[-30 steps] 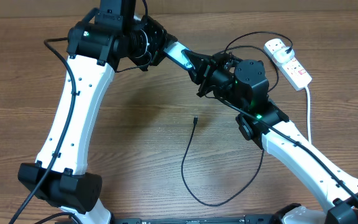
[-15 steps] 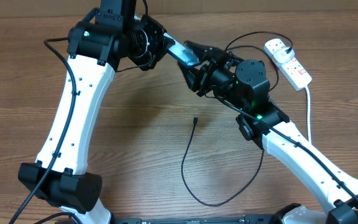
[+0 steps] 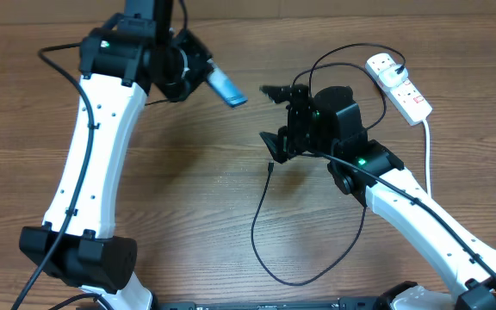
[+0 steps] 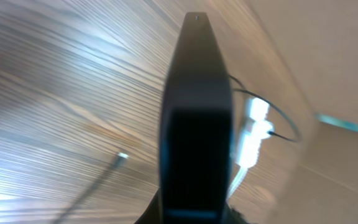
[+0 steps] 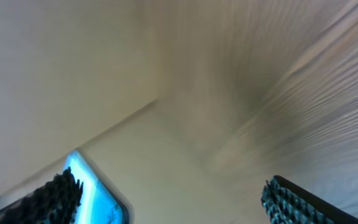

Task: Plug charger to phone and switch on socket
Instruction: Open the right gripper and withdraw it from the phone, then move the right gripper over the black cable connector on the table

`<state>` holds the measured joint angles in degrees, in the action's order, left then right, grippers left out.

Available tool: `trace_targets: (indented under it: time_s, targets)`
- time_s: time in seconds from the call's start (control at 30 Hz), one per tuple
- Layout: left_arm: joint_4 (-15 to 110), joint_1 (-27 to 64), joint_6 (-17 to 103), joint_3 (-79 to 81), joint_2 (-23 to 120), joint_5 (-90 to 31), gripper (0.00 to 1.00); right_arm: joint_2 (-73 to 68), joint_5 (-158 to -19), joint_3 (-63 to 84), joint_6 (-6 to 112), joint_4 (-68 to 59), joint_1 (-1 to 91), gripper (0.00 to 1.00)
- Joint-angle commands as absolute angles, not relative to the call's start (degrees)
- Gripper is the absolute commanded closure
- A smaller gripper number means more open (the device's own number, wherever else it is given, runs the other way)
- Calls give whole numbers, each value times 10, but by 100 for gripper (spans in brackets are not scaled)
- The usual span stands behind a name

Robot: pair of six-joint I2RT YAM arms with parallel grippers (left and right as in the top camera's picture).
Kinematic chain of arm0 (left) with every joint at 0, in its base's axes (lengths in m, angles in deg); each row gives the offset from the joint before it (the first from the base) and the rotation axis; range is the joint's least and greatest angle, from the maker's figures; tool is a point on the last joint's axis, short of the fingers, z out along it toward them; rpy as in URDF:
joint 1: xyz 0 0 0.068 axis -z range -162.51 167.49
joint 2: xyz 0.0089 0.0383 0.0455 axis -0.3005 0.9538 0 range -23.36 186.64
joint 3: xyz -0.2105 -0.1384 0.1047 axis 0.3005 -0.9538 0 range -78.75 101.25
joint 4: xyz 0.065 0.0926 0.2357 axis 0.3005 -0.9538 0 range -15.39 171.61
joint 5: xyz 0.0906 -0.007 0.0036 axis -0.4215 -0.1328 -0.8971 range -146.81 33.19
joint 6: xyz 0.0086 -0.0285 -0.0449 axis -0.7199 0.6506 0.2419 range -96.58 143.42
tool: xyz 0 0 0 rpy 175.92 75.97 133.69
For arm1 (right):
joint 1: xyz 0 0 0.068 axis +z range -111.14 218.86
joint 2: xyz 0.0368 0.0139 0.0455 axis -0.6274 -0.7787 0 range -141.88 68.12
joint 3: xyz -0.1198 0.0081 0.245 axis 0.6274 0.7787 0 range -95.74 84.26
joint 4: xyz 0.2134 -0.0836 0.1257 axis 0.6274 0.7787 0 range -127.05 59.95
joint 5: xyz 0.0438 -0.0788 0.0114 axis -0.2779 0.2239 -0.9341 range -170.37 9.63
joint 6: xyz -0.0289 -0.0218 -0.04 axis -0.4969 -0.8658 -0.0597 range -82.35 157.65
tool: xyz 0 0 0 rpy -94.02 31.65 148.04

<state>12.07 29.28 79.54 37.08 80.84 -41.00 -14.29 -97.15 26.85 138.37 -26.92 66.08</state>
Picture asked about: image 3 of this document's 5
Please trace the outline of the blue Samsung Galaxy smartphone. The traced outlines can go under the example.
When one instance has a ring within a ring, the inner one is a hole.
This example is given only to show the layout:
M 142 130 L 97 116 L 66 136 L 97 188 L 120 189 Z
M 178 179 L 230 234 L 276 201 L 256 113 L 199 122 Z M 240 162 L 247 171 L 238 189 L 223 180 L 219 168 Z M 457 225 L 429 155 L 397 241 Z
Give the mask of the blue Samsung Galaxy smartphone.
M 247 102 L 247 97 L 233 81 L 214 62 L 209 61 L 211 71 L 207 75 L 207 83 L 222 101 L 231 108 Z

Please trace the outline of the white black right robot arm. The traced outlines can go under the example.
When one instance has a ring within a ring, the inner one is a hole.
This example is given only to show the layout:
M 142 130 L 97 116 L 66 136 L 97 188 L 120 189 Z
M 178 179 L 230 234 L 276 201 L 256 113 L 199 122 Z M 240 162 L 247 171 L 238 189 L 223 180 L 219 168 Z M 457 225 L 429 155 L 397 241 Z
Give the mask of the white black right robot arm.
M 440 275 L 445 294 L 403 282 L 378 297 L 377 309 L 496 309 L 496 250 L 459 224 L 416 181 L 404 163 L 369 139 L 351 88 L 310 96 L 304 84 L 260 89 L 287 104 L 287 124 L 260 134 L 272 158 L 328 160 L 336 186 L 395 227 Z

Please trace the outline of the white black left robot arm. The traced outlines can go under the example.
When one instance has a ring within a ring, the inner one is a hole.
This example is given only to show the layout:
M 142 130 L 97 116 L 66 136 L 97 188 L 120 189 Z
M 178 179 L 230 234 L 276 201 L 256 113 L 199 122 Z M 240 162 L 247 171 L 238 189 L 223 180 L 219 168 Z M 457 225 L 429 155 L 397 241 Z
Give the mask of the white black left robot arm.
M 152 88 L 182 102 L 200 84 L 228 86 L 211 52 L 187 28 L 171 27 L 170 1 L 129 1 L 77 45 L 76 125 L 57 193 L 19 247 L 36 266 L 105 309 L 155 309 L 135 275 L 138 246 L 115 234 L 115 203 L 128 143 Z

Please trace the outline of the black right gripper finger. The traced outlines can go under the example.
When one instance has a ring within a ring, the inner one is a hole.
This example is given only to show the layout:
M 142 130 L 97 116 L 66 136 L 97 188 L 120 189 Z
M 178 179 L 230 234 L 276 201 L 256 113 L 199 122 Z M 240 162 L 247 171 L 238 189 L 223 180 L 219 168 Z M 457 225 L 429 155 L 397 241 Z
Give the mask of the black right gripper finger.
M 288 128 L 280 127 L 277 134 L 261 132 L 259 134 L 264 144 L 267 146 L 271 157 L 279 164 L 283 164 L 290 159 L 288 154 Z
M 308 87 L 305 84 L 285 86 L 262 85 L 259 90 L 275 104 L 305 100 L 308 97 Z

